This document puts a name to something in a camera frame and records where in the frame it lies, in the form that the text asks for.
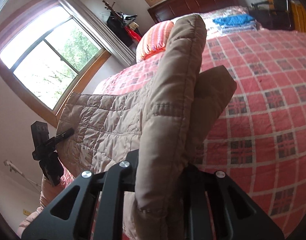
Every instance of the curtain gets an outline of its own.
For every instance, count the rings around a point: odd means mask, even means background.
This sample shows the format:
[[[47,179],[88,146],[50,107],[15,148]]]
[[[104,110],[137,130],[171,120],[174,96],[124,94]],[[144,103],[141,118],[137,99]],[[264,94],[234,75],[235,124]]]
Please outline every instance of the curtain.
[[[135,64],[134,53],[80,0],[58,0],[107,51],[124,66]]]

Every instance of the striped pillow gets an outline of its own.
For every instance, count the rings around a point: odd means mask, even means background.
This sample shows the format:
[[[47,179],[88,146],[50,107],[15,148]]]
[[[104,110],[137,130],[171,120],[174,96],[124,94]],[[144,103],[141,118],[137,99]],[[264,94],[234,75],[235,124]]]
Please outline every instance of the striped pillow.
[[[173,27],[174,23],[172,21],[160,22],[151,27],[137,45],[136,62],[141,62],[161,51],[165,51]]]

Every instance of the headboard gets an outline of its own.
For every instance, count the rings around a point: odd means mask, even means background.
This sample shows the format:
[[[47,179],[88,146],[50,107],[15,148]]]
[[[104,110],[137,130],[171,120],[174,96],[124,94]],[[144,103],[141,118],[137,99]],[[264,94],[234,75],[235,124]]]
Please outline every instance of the headboard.
[[[205,13],[239,5],[237,0],[166,0],[148,9],[155,23],[190,13]]]

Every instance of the bedspread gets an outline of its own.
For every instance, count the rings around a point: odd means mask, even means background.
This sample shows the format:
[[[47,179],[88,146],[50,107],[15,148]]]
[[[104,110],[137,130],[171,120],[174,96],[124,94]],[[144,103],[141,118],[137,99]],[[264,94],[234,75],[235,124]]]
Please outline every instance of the bedspread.
[[[225,171],[287,236],[306,213],[306,34],[264,30],[206,44],[201,71],[224,65],[238,88],[195,164]],[[94,94],[141,88],[162,56],[107,78]]]

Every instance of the metal bolt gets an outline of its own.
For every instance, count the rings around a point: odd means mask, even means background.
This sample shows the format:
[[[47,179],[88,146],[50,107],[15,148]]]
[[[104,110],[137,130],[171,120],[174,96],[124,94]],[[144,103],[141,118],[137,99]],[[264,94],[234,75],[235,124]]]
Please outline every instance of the metal bolt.
[[[216,174],[216,177],[218,177],[218,178],[224,178],[225,177],[225,172],[224,171],[217,171],[215,174]]]
[[[129,166],[129,162],[128,161],[122,161],[122,162],[120,162],[120,166],[122,168],[127,168]]]
[[[89,178],[90,176],[92,176],[92,173],[90,171],[83,171],[82,172],[82,177],[83,178]]]

